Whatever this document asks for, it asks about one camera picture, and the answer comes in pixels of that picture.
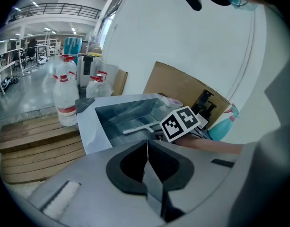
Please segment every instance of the shiny floor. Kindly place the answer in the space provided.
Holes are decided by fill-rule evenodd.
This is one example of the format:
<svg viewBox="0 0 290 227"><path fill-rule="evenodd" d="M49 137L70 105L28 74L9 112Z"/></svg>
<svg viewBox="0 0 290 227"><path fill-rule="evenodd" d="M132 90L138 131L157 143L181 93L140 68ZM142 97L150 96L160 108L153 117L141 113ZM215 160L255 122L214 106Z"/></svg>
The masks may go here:
<svg viewBox="0 0 290 227"><path fill-rule="evenodd" d="M20 78L19 83L10 85L6 95L0 94L0 120L54 106L53 67L60 62L61 58L55 56L50 57L44 65L26 68L25 76Z"/></svg>

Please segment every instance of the balcony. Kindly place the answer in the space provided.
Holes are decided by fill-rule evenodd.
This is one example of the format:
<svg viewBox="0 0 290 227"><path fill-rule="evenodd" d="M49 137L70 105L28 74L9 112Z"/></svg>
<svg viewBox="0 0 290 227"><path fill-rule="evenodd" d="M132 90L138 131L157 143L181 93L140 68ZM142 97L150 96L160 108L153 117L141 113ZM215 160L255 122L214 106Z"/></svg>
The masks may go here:
<svg viewBox="0 0 290 227"><path fill-rule="evenodd" d="M36 7L35 5L30 5L20 8L20 10L10 12L5 21L5 25L25 17L42 14L75 15L91 19L97 19L99 18L100 11L101 10L99 9L70 3L41 3L38 4L38 7Z"/></svg>

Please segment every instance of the cardboard box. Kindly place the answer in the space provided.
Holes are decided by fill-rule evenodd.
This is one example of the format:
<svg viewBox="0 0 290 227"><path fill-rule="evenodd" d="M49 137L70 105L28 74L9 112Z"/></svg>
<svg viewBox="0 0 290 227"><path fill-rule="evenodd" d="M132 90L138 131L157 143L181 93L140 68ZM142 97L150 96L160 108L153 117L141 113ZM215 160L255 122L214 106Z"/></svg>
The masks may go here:
<svg viewBox="0 0 290 227"><path fill-rule="evenodd" d="M113 84L113 93L111 96L120 96L122 95L128 73L119 69Z"/></svg>
<svg viewBox="0 0 290 227"><path fill-rule="evenodd" d="M212 88L188 74L172 66L156 62L143 93L162 93L167 97L181 101L184 106L192 107L203 90L208 90L214 94L209 101L217 106L213 109L209 123L206 126L209 128L224 113L230 102Z"/></svg>

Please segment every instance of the table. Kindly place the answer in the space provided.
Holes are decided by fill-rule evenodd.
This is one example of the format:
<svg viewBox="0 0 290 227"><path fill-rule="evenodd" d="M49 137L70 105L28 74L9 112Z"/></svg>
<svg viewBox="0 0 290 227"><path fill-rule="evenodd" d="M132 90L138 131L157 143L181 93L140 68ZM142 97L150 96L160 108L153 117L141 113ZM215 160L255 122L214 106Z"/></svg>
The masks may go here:
<svg viewBox="0 0 290 227"><path fill-rule="evenodd" d="M1 55L6 55L6 54L8 54L8 58L7 58L7 64L5 65L5 66L3 66L2 67L2 65L1 65L1 62L0 62L0 73L2 72L2 71L4 71L5 69L7 69L8 67L10 67L10 74L11 74L11 76L12 76L12 69L11 69L11 66L13 65L13 64L15 64L17 61L19 62L19 65L20 65L20 68L21 68L21 71L22 71L22 75L24 76L24 71L23 71L23 67L22 67L22 61L21 61L21 52L23 51L23 50L25 50L25 65L26 65L26 50L27 49L31 49L31 48L36 48L36 63L37 63L37 65L38 65L38 62L37 62L37 58L38 58L38 48L39 47L46 47L46 55L48 55L47 54L47 45L38 45L38 46L34 46L34 47L30 47L30 48L19 48L19 49L15 49L15 50L11 50L11 51L6 51L6 52L4 52L4 53L1 53L0 54L0 56ZM9 62L9 58L11 59L11 53L12 52L14 52L14 51L17 51L18 52L18 60L16 60L16 61L12 61L12 62ZM5 95L5 91L4 91L4 89L3 89L3 86L2 86L2 82L1 82L1 80L0 80L0 87L1 87L1 90L2 90L2 94L3 95Z"/></svg>

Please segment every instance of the black and white marker cube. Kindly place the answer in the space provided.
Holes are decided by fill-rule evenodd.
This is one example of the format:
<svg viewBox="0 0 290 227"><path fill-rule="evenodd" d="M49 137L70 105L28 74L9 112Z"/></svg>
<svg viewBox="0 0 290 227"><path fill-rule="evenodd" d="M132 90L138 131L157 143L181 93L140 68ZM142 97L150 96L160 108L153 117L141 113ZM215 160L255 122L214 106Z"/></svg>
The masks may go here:
<svg viewBox="0 0 290 227"><path fill-rule="evenodd" d="M182 137L200 124L189 106L173 110L159 123L168 142Z"/></svg>

